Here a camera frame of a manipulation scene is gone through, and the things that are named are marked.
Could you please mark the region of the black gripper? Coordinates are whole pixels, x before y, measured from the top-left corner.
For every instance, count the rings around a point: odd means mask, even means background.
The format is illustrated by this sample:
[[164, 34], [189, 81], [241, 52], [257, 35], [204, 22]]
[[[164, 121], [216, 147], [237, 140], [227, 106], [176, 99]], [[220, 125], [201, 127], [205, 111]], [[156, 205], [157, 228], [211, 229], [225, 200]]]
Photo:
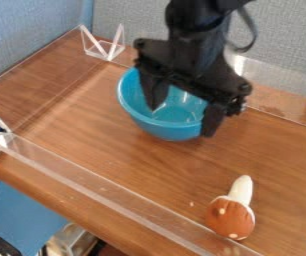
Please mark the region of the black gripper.
[[224, 58], [196, 44], [172, 40], [138, 38], [134, 67], [140, 74], [145, 102], [154, 111], [168, 96], [173, 85], [197, 98], [208, 101], [201, 120], [201, 135], [212, 137], [225, 115], [239, 115], [245, 108], [245, 98], [252, 85]]

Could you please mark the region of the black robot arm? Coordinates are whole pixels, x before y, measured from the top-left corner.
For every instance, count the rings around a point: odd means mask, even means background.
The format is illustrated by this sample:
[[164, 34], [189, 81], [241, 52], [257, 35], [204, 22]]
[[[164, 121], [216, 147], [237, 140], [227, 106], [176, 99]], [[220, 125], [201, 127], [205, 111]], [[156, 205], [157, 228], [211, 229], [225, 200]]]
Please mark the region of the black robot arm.
[[224, 51], [247, 52], [252, 46], [228, 39], [231, 18], [241, 17], [257, 38], [257, 27], [245, 5], [252, 0], [169, 0], [165, 7], [168, 38], [138, 38], [134, 67], [150, 109], [156, 109], [172, 86], [207, 102], [200, 134], [215, 135], [223, 120], [241, 113], [252, 92], [248, 80], [229, 66]]

